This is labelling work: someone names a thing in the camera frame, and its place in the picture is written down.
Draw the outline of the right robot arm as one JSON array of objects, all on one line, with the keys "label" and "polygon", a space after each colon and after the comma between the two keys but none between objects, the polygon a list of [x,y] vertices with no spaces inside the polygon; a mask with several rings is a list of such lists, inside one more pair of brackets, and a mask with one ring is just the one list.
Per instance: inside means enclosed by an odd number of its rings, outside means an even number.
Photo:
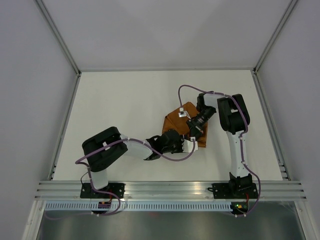
[{"label": "right robot arm", "polygon": [[207,190],[215,199],[258,199],[259,189],[253,183],[253,173],[246,163],[246,134],[249,129],[250,116],[241,94],[218,96],[200,93],[197,97],[198,114],[186,122],[189,137],[198,140],[204,136],[204,126],[209,119],[218,113],[219,122],[226,132],[230,156],[231,170],[227,183],[213,183]]}]

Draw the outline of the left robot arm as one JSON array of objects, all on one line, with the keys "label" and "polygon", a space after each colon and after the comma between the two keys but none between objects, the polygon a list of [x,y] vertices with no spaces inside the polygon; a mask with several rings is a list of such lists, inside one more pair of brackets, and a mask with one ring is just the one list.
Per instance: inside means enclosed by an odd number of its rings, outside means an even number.
[{"label": "left robot arm", "polygon": [[176,130],[170,129],[162,135],[155,135],[140,142],[131,140],[112,126],[90,137],[82,143],[82,150],[88,156],[87,162],[92,180],[91,191],[98,198],[109,193],[107,168],[123,156],[144,161],[157,160],[163,154],[184,152],[186,140]]}]

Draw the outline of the brown cloth napkin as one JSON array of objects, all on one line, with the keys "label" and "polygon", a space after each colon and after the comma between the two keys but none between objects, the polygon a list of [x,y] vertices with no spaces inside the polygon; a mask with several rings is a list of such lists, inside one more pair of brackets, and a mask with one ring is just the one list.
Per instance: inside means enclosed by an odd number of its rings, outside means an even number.
[{"label": "brown cloth napkin", "polygon": [[[188,112],[191,118],[195,117],[199,113],[196,106],[190,101],[186,102],[182,107]],[[165,116],[162,133],[173,129],[180,135],[189,135],[190,129],[187,125],[187,120],[189,120],[188,117],[179,117],[179,108],[177,108]],[[199,148],[205,148],[207,145],[208,123],[203,126],[203,132],[203,135],[197,140]]]}]

